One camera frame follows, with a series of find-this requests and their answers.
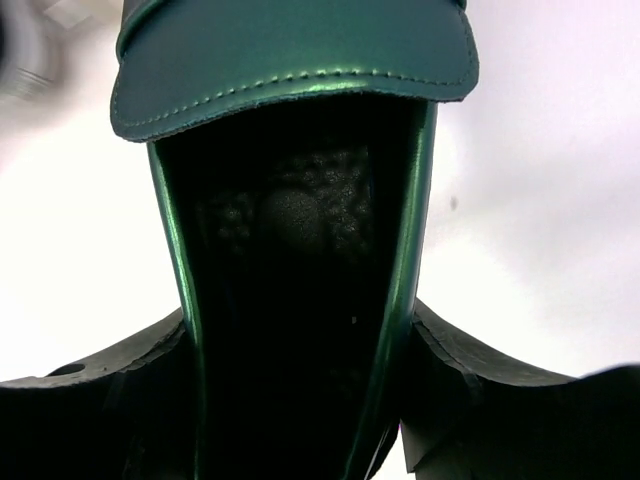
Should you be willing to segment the green loafer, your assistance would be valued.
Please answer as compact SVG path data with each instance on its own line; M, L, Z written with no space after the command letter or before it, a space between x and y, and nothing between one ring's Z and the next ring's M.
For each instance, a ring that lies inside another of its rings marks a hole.
M462 1L128 1L111 123L147 147L194 351L198 479L367 479L399 426Z

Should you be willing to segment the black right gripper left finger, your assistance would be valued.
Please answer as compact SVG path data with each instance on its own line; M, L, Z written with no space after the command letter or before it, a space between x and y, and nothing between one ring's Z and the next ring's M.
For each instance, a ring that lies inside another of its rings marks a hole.
M45 377L1 384L4 479L191 479L192 352L181 311Z

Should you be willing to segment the cream chrome shoe rack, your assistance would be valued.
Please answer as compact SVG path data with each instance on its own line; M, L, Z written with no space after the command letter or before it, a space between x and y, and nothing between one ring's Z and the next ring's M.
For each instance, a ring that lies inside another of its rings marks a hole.
M121 1L3 1L1 108L32 101L63 75L66 37L85 26L120 18Z

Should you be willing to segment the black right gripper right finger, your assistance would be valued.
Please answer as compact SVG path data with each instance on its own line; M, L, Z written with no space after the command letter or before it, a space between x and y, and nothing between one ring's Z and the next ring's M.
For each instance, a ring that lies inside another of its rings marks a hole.
M636 479L639 367L573 378L510 357L418 302L401 432L418 479Z

